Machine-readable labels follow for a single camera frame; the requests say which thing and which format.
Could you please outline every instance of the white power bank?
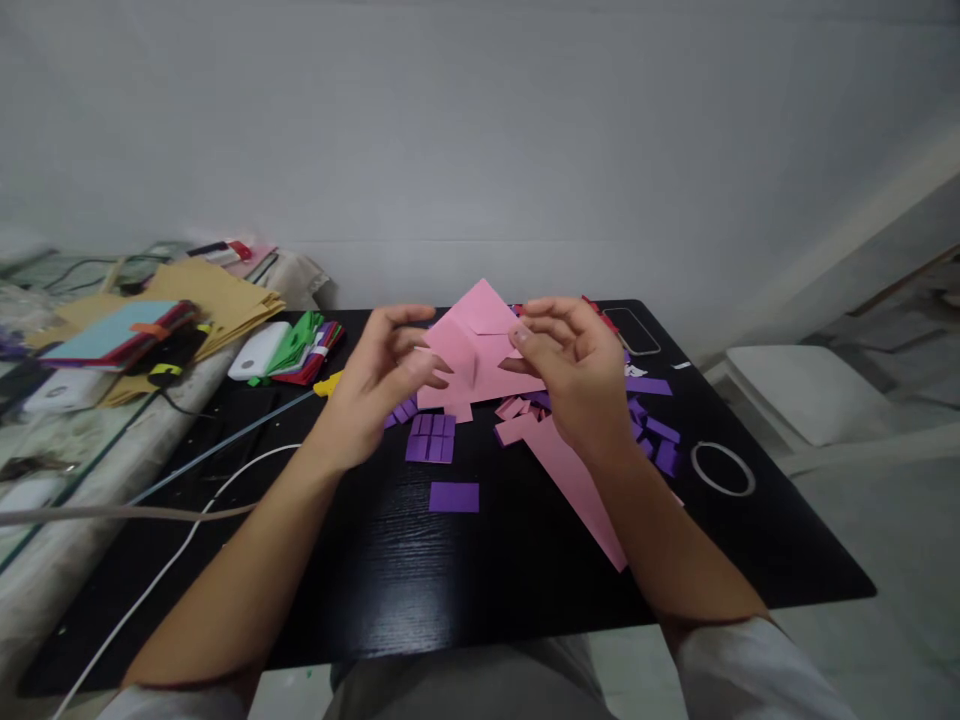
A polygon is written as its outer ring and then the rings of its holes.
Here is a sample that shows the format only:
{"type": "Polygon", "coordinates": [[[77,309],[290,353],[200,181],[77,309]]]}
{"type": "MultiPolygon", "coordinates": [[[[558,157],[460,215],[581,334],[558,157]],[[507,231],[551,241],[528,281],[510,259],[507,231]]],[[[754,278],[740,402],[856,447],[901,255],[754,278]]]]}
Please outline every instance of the white power bank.
{"type": "Polygon", "coordinates": [[[29,413],[63,413],[92,408],[116,382],[113,373],[100,370],[57,370],[23,404],[29,413]]]}
{"type": "Polygon", "coordinates": [[[290,330],[290,323],[285,322],[266,323],[258,328],[240,348],[227,377],[242,381],[266,375],[270,361],[290,330]]]}

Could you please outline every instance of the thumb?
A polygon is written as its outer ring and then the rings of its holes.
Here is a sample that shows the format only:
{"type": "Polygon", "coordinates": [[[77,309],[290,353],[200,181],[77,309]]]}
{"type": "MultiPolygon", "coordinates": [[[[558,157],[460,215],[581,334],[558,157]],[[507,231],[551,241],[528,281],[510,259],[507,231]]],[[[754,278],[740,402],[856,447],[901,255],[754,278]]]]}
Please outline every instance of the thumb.
{"type": "Polygon", "coordinates": [[[509,336],[513,346],[540,373],[544,382],[559,379],[559,373],[569,369],[569,363],[556,351],[548,336],[532,332],[523,323],[512,327],[509,336]]]}
{"type": "Polygon", "coordinates": [[[437,365],[438,358],[432,353],[422,350],[408,353],[374,388],[370,398],[374,407],[386,418],[397,405],[423,387],[437,365]]]}

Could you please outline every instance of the white sleeve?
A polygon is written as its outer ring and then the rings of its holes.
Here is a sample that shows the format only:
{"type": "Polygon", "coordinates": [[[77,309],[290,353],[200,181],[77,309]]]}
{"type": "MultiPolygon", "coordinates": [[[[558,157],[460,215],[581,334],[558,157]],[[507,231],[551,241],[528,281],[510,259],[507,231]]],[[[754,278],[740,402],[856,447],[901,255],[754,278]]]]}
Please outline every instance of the white sleeve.
{"type": "Polygon", "coordinates": [[[97,720],[244,720],[236,693],[226,688],[179,692],[128,687],[97,720]]]}
{"type": "Polygon", "coordinates": [[[803,652],[762,618],[695,630],[677,671],[691,720],[856,720],[803,652]]]}

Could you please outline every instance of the forearm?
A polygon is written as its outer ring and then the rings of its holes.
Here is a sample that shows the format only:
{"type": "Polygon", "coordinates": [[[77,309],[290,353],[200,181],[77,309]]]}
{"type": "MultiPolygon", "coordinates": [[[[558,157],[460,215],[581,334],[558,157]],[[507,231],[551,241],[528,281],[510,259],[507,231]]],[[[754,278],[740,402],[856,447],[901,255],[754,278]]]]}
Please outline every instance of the forearm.
{"type": "Polygon", "coordinates": [[[767,616],[750,583],[635,445],[588,468],[637,585],[662,620],[696,626],[767,616]]]}
{"type": "Polygon", "coordinates": [[[308,438],[134,659],[122,687],[192,685],[262,664],[340,478],[308,438]]]}

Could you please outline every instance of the hand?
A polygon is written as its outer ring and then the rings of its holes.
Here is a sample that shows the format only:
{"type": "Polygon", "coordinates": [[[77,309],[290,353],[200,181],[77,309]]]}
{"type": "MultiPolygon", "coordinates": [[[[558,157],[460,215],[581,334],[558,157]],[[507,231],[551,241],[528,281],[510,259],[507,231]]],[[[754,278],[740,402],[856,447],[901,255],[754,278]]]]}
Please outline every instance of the hand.
{"type": "Polygon", "coordinates": [[[623,379],[623,347],[583,300],[540,298],[523,306],[510,340],[523,355],[505,370],[543,378],[560,437],[584,462],[634,445],[623,379]]]}
{"type": "Polygon", "coordinates": [[[346,471],[369,458],[383,438],[387,416],[421,387],[447,387],[446,380],[433,374],[453,372],[447,364],[432,353],[414,351],[427,347],[426,330],[402,327],[435,314],[427,305],[393,305],[371,313],[336,390],[304,443],[319,445],[330,469],[346,471]]]}

